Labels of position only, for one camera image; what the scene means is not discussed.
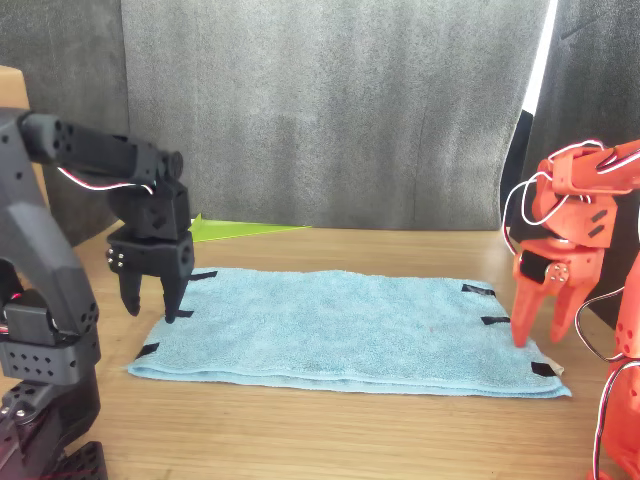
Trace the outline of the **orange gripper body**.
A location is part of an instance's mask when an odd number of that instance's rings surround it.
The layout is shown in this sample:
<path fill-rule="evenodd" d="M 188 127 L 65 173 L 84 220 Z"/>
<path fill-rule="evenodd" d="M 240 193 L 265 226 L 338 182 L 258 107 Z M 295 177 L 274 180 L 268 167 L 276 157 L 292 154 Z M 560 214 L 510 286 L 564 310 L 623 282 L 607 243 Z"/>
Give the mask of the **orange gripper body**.
<path fill-rule="evenodd" d="M 600 278 L 603 248 L 556 238 L 525 240 L 521 247 L 513 266 L 517 282 L 539 289 L 561 289 L 565 286 L 592 289 Z"/>

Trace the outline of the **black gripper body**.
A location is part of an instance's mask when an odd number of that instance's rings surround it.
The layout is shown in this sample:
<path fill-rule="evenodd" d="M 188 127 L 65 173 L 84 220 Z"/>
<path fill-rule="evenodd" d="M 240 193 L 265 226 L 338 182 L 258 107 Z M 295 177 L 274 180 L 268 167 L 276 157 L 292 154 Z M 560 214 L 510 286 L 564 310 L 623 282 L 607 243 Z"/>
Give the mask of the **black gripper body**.
<path fill-rule="evenodd" d="M 152 276 L 187 278 L 194 268 L 193 237 L 184 232 L 177 240 L 135 238 L 129 229 L 107 237 L 109 268 L 120 280 Z"/>

